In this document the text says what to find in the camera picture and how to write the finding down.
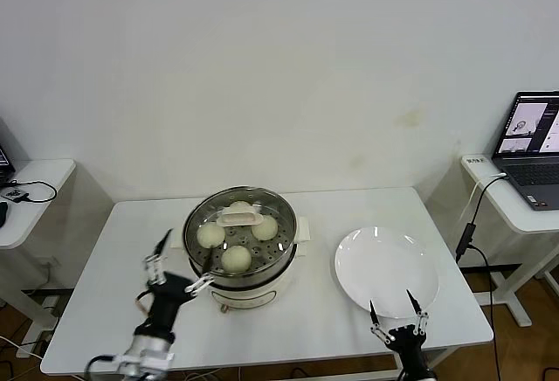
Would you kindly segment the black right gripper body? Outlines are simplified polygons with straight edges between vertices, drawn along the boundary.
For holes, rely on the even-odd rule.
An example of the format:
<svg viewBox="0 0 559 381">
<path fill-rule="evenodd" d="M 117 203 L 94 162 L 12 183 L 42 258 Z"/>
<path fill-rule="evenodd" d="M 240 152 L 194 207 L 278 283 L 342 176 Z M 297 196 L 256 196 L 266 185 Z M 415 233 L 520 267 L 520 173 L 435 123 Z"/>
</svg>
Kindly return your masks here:
<svg viewBox="0 0 559 381">
<path fill-rule="evenodd" d="M 415 334 L 414 329 L 413 324 L 391 329 L 385 345 L 399 355 L 404 375 L 430 375 L 431 369 L 422 351 L 426 335 Z"/>
</svg>

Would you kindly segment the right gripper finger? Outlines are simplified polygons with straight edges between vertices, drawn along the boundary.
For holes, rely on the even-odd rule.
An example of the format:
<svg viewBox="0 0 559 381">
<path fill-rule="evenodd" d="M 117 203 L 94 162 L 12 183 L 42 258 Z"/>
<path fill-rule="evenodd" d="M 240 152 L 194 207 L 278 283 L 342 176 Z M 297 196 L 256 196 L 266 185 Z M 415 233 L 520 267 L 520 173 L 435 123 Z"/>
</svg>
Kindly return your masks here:
<svg viewBox="0 0 559 381">
<path fill-rule="evenodd" d="M 429 314 L 426 310 L 423 310 L 420 306 L 418 300 L 413 296 L 409 289 L 406 290 L 406 293 L 410 299 L 411 306 L 414 309 L 416 320 L 414 322 L 414 329 L 413 334 L 415 336 L 425 336 L 426 335 L 426 327 L 429 320 Z"/>
<path fill-rule="evenodd" d="M 391 335 L 388 331 L 385 331 L 382 325 L 380 324 L 373 301 L 369 301 L 369 315 L 372 323 L 370 331 L 386 345 L 395 342 L 396 338 L 393 335 Z"/>
</svg>

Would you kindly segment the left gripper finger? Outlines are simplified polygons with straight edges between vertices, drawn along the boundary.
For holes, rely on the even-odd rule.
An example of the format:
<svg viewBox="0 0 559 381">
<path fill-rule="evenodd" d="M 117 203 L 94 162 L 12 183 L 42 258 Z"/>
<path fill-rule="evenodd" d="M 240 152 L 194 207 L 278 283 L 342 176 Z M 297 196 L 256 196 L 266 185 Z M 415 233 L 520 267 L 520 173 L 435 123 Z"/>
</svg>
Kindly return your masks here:
<svg viewBox="0 0 559 381">
<path fill-rule="evenodd" d="M 153 252 L 148 255 L 143 263 L 147 273 L 147 285 L 163 285 L 166 283 L 166 276 L 163 269 L 162 253 L 167 245 L 172 229 L 168 229 L 162 239 L 155 245 Z"/>
<path fill-rule="evenodd" d="M 211 274 L 211 268 L 213 264 L 213 250 L 213 247 L 209 249 L 207 257 L 204 260 L 201 276 L 195 282 L 191 283 L 184 289 L 185 294 L 188 294 L 190 296 L 198 296 L 214 281 L 214 277 Z"/>
</svg>

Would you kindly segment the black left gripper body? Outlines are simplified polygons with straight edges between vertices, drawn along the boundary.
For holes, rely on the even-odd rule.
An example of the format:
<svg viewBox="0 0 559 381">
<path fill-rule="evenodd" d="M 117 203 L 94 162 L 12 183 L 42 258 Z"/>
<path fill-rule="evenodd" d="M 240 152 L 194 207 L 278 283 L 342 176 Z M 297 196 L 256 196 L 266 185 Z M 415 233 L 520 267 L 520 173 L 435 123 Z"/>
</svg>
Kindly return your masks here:
<svg viewBox="0 0 559 381">
<path fill-rule="evenodd" d="M 163 276 L 165 277 L 163 284 L 149 286 L 153 302 L 146 324 L 148 330 L 153 333 L 170 333 L 180 307 L 193 299 L 192 294 L 186 292 L 186 288 L 193 283 L 193 280 L 170 272 L 164 272 Z"/>
</svg>

